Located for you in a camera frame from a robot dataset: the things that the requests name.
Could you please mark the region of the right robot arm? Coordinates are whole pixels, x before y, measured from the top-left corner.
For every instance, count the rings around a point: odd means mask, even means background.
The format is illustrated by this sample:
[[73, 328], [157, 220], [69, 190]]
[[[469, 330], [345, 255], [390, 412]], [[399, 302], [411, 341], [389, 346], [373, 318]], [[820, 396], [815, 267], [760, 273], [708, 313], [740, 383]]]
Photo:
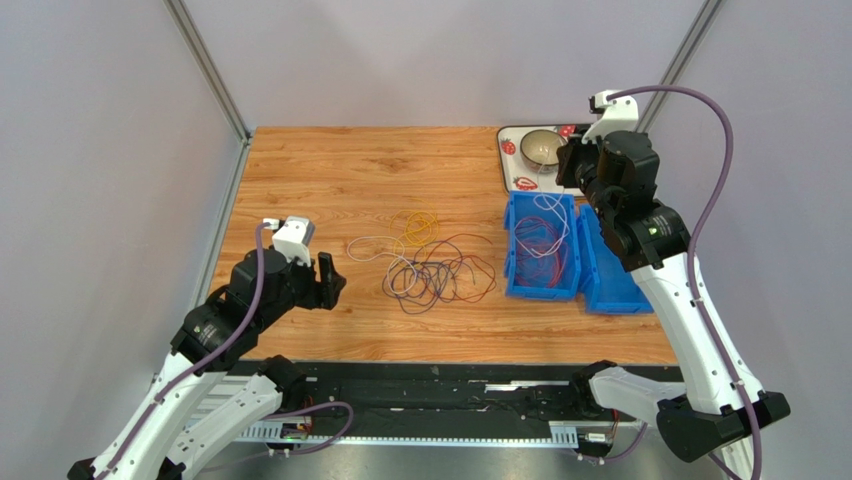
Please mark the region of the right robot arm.
[[660, 160], [647, 135], [615, 131], [557, 150], [561, 186], [578, 188], [600, 235], [650, 302], [675, 353], [682, 382], [654, 381], [610, 361], [575, 374], [575, 408], [588, 417], [617, 410], [659, 431], [693, 462], [759, 433], [791, 413], [737, 352], [688, 253], [681, 216], [656, 199]]

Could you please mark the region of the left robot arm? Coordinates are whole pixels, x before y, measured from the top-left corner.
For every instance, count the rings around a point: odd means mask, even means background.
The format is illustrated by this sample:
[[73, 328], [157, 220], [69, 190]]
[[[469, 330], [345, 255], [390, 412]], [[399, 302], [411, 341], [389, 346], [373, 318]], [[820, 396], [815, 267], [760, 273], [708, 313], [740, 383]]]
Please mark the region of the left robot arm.
[[187, 314], [118, 437], [103, 453], [75, 462], [67, 478], [193, 479], [256, 422], [318, 411], [307, 404], [306, 374], [277, 355], [212, 412], [191, 419], [269, 326], [294, 308], [333, 309], [345, 285], [329, 253], [304, 264], [273, 248], [248, 252], [229, 284]]

